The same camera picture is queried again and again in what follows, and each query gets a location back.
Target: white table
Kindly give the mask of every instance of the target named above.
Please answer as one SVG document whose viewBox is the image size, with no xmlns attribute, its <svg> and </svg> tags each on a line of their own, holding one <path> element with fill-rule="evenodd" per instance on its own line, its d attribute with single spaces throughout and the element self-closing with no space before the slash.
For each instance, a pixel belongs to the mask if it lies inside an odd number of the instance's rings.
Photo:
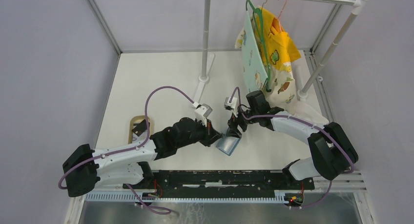
<svg viewBox="0 0 414 224">
<path fill-rule="evenodd" d="M 241 53 L 214 52 L 216 57 L 209 74 L 201 103 L 212 107 L 209 119 L 213 127 L 225 132 L 231 112 L 224 109 L 224 99 L 240 87 L 242 103 L 246 101 Z M 301 76 L 310 76 L 301 52 Z M 96 148 L 112 148 L 128 142 L 129 122 L 144 114 L 145 101 L 151 91 L 160 86 L 180 88 L 190 97 L 194 95 L 201 68 L 201 52 L 122 54 L 109 96 Z M 313 86 L 308 104 L 320 112 Z M 150 100 L 148 115 L 155 132 L 172 126 L 182 117 L 194 118 L 194 109 L 180 93 L 164 89 Z M 309 147 L 288 135 L 272 132 L 257 125 L 249 125 L 242 140 L 229 157 L 215 148 L 197 143 L 183 147 L 166 159 L 150 162 L 158 170 L 256 170 L 282 169 L 296 159 L 309 157 Z"/>
</svg>

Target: white wall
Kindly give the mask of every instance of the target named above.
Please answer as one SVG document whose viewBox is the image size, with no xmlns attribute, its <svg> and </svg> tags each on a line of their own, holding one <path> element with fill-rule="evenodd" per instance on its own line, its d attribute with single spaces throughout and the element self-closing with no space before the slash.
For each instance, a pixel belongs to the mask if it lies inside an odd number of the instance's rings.
<svg viewBox="0 0 414 224">
<path fill-rule="evenodd" d="M 86 0 L 0 0 L 0 223 L 62 223 L 62 163 L 94 144 L 117 56 Z"/>
<path fill-rule="evenodd" d="M 123 51 L 201 49 L 204 0 L 96 0 Z M 265 0 L 252 0 L 262 5 Z M 265 7 L 279 15 L 284 0 Z M 310 48 L 333 4 L 289 0 L 282 23 L 299 48 Z M 211 0 L 211 49 L 232 49 L 246 0 Z"/>
<path fill-rule="evenodd" d="M 318 55 L 349 12 L 341 10 Z M 369 2 L 322 73 L 380 224 L 414 218 L 413 12 L 413 0 Z"/>
</svg>

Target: yellow cloth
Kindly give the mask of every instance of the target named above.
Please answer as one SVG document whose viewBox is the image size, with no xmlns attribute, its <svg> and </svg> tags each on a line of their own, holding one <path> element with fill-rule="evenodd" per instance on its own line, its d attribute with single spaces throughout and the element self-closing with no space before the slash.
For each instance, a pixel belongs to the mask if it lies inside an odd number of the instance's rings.
<svg viewBox="0 0 414 224">
<path fill-rule="evenodd" d="M 294 114 L 296 104 L 296 86 L 292 74 L 291 63 L 299 59 L 297 50 L 288 33 L 280 25 L 279 20 L 266 9 L 262 10 L 263 36 L 266 54 L 261 44 L 258 31 L 261 31 L 259 18 L 256 16 L 257 28 L 254 30 L 257 46 L 266 66 L 266 56 L 270 64 L 269 88 L 272 92 L 264 91 L 271 107 L 280 107 Z"/>
</svg>

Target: gray floor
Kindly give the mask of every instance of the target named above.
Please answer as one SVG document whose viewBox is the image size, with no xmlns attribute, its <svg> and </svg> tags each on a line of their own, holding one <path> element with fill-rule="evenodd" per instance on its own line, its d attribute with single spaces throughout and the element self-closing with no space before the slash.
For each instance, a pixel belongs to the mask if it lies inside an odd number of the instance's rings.
<svg viewBox="0 0 414 224">
<path fill-rule="evenodd" d="M 305 204 L 320 194 L 305 194 Z M 156 215 L 132 203 L 85 202 L 81 224 L 360 224 L 353 194 L 330 194 L 322 203 L 303 210 L 282 204 L 158 203 L 174 210 Z"/>
</svg>

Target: green hanger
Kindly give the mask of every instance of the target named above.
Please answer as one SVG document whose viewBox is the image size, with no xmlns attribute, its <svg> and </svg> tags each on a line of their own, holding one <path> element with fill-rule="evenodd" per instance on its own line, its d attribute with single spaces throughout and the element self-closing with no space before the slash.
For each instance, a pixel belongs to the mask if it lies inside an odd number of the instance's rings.
<svg viewBox="0 0 414 224">
<path fill-rule="evenodd" d="M 267 92 L 271 92 L 270 88 L 269 88 L 269 81 L 270 81 L 270 63 L 268 60 L 268 53 L 266 51 L 266 45 L 265 45 L 265 37 L 263 36 L 264 32 L 263 32 L 263 15 L 262 15 L 262 10 L 259 8 L 255 8 L 253 6 L 253 4 L 251 3 L 250 0 L 246 0 L 246 11 L 248 10 L 247 5 L 250 5 L 250 7 L 253 10 L 253 20 L 254 20 L 254 25 L 257 26 L 257 22 L 256 22 L 256 17 L 254 16 L 254 14 L 256 14 L 259 17 L 259 22 L 260 22 L 260 30 L 261 31 L 257 31 L 257 33 L 259 34 L 259 39 L 260 42 L 262 42 L 263 45 L 263 50 L 265 52 L 265 57 L 266 57 L 266 73 L 268 74 L 268 78 L 265 81 L 265 87 L 266 87 L 266 91 Z"/>
</svg>

